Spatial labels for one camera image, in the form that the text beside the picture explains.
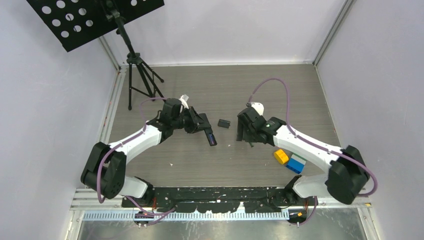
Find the black remote battery cover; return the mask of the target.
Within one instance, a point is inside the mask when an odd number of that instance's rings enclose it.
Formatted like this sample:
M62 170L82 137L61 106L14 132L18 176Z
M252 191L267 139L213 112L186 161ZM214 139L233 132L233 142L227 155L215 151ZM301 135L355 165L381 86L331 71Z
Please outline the black remote battery cover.
M229 120L219 119L217 126L221 128L229 129L231 126L231 122Z

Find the blue purple battery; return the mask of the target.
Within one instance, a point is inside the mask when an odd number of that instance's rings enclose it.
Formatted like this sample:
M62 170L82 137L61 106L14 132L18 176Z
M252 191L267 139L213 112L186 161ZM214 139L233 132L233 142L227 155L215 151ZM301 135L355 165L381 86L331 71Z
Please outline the blue purple battery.
M211 146L215 146L216 145L216 143L215 143L215 137L214 137L214 135L212 133L209 133L208 134L208 141L209 141L209 144Z

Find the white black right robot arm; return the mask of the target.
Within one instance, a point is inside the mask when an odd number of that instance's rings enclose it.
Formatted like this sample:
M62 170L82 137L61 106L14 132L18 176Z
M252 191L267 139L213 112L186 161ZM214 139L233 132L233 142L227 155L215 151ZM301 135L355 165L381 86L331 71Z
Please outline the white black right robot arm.
M285 186L285 198L291 205L299 205L309 197L333 197L350 205L371 176L357 148L325 144L291 128L282 119L265 119L252 106L237 115L236 140L288 150L323 171L314 176L297 175Z

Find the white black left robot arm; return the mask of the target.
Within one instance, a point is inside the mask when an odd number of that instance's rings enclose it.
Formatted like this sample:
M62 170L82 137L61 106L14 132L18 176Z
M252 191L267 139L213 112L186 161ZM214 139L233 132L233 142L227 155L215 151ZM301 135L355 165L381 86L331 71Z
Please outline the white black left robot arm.
M93 146L80 181L96 191L100 203L120 195L133 197L141 207L148 207L154 199L149 190L152 186L139 177L127 176L127 164L163 143L175 130L183 129L188 134L204 132L209 145L217 145L207 115L197 113L187 101L187 95L164 99L156 117L144 121L140 130L122 140L109 144L100 141Z

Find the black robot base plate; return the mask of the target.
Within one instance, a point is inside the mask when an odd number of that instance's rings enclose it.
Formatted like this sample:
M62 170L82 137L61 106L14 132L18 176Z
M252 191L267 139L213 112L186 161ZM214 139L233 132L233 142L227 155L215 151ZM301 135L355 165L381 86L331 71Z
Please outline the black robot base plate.
M191 214L235 213L243 208L247 214L278 213L299 207L304 217L308 208L318 205L316 197L301 198L291 189L275 186L260 187L148 187L139 198L125 196L124 208L152 208L160 214L167 212Z

